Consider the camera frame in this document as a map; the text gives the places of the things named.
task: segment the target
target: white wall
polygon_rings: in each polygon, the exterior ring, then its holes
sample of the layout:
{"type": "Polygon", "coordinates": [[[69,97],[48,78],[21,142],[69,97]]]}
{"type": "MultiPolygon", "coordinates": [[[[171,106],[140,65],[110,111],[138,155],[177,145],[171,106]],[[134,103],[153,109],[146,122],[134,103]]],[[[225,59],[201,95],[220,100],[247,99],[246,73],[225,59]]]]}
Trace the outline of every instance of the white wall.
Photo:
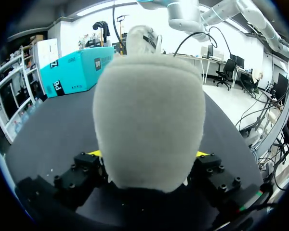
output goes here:
{"type": "MultiPolygon", "coordinates": [[[[285,61],[273,55],[273,66],[274,65],[280,67],[286,74],[288,74],[288,70],[287,70],[288,64],[285,61]]],[[[258,87],[265,89],[266,86],[268,85],[268,81],[271,83],[272,78],[273,78],[271,54],[263,53],[262,70],[263,70],[263,78],[262,80],[260,80],[258,87]]]]}
{"type": "MultiPolygon", "coordinates": [[[[123,33],[128,32],[136,25],[148,25],[163,36],[162,49],[167,53],[175,52],[182,40],[187,37],[186,33],[174,30],[168,25],[167,9],[150,11],[143,9],[139,5],[116,7],[115,18],[124,14],[128,14],[129,16],[126,16],[125,21],[122,22],[123,33]]],[[[61,55],[64,56],[77,51],[80,37],[86,34],[91,35],[93,32],[99,33],[99,31],[94,31],[92,28],[93,24],[99,21],[106,21],[108,23],[111,35],[108,37],[108,40],[111,43],[118,42],[112,23],[112,9],[107,9],[84,16],[73,23],[61,22],[61,55]]],[[[226,23],[220,23],[215,26],[223,32],[231,53],[245,59],[245,69],[253,68],[253,76],[259,76],[263,67],[263,45],[256,38],[247,37],[226,23]]],[[[116,27],[119,32],[119,23],[116,23],[116,27]]],[[[217,41],[217,49],[224,52],[224,60],[226,61],[230,53],[221,33],[213,28],[210,34],[217,41]]],[[[190,38],[182,45],[179,53],[193,56],[200,55],[201,47],[208,45],[210,45],[209,41],[200,43],[196,39],[190,38]]],[[[213,64],[210,67],[209,75],[216,75],[215,70],[217,68],[218,65],[214,66],[213,64]]]]}
{"type": "Polygon", "coordinates": [[[61,55],[66,56],[74,51],[79,50],[78,47],[78,35],[74,32],[73,23],[69,22],[60,22],[61,31],[61,55]]]}
{"type": "Polygon", "coordinates": [[[56,25],[51,27],[48,30],[47,37],[48,37],[48,39],[57,39],[58,55],[59,55],[59,58],[62,57],[62,51],[61,51],[61,23],[57,23],[56,25]]]}

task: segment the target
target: computer monitor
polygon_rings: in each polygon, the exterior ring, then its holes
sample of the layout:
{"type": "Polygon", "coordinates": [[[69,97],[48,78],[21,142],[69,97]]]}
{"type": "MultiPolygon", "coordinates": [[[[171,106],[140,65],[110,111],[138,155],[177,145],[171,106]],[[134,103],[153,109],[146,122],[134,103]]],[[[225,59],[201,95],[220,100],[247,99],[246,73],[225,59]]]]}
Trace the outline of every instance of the computer monitor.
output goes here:
{"type": "Polygon", "coordinates": [[[235,56],[234,54],[231,54],[231,55],[230,55],[230,59],[232,59],[233,61],[236,62],[236,56],[235,56]]]}
{"type": "Polygon", "coordinates": [[[275,97],[277,100],[280,100],[284,96],[285,92],[287,91],[287,86],[288,86],[287,78],[279,73],[278,82],[274,86],[275,97]]]}
{"type": "Polygon", "coordinates": [[[209,46],[208,46],[208,58],[209,58],[210,56],[213,56],[213,45],[209,45],[209,46]]]}
{"type": "Polygon", "coordinates": [[[241,57],[236,57],[236,64],[244,69],[244,59],[242,59],[241,57]]]}

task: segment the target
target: office chair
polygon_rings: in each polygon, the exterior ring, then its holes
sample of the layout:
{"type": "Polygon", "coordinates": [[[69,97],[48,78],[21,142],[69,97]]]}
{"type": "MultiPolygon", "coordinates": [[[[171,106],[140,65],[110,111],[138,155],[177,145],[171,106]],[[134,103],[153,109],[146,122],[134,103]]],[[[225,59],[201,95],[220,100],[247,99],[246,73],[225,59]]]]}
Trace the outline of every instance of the office chair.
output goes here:
{"type": "Polygon", "coordinates": [[[242,90],[244,90],[243,92],[244,93],[249,92],[252,96],[256,97],[254,89],[258,86],[259,80],[257,80],[256,83],[254,83],[252,77],[245,74],[241,74],[241,80],[246,88],[246,89],[242,88],[242,90]]]}
{"type": "Polygon", "coordinates": [[[218,87],[219,84],[225,84],[228,87],[228,90],[231,89],[231,85],[227,83],[227,81],[232,80],[232,73],[236,67],[236,63],[232,59],[228,59],[225,67],[223,68],[223,72],[220,72],[221,65],[218,64],[218,71],[216,73],[218,74],[218,77],[221,77],[222,79],[216,84],[218,87]]]}

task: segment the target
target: black table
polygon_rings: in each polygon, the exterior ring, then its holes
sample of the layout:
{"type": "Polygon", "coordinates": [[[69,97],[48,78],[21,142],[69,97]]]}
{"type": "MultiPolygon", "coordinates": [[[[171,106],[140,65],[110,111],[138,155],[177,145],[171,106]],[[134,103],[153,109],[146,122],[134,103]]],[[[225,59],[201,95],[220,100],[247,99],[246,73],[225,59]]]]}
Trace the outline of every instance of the black table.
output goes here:
{"type": "MultiPolygon", "coordinates": [[[[27,121],[6,155],[6,162],[15,183],[40,175],[53,183],[55,175],[63,174],[78,153],[98,150],[94,131],[92,102],[95,87],[87,92],[47,99],[27,121]]],[[[240,133],[215,102],[206,95],[206,119],[200,151],[215,153],[226,169],[240,176],[242,187],[262,184],[254,157],[240,133]]],[[[165,220],[178,222],[178,213],[184,221],[192,221],[196,230],[210,227],[216,208],[212,208],[201,192],[185,194],[176,205],[162,208],[159,214],[165,220]]],[[[108,186],[95,189],[77,213],[106,224],[121,226],[126,208],[108,186]]]]}

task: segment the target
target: robotic arm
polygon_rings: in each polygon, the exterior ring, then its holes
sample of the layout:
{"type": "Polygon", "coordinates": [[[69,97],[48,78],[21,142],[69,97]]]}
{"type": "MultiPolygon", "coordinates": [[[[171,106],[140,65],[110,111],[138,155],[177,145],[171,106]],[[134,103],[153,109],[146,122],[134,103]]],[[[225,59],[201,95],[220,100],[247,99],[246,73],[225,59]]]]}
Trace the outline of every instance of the robotic arm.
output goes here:
{"type": "MultiPolygon", "coordinates": [[[[215,25],[241,13],[266,38],[272,50],[289,58],[289,45],[284,45],[280,35],[251,0],[223,0],[200,13],[199,0],[137,0],[148,10],[167,7],[169,26],[187,34],[206,32],[206,26],[215,25]]],[[[195,35],[199,42],[207,41],[207,35],[195,35]]]]}

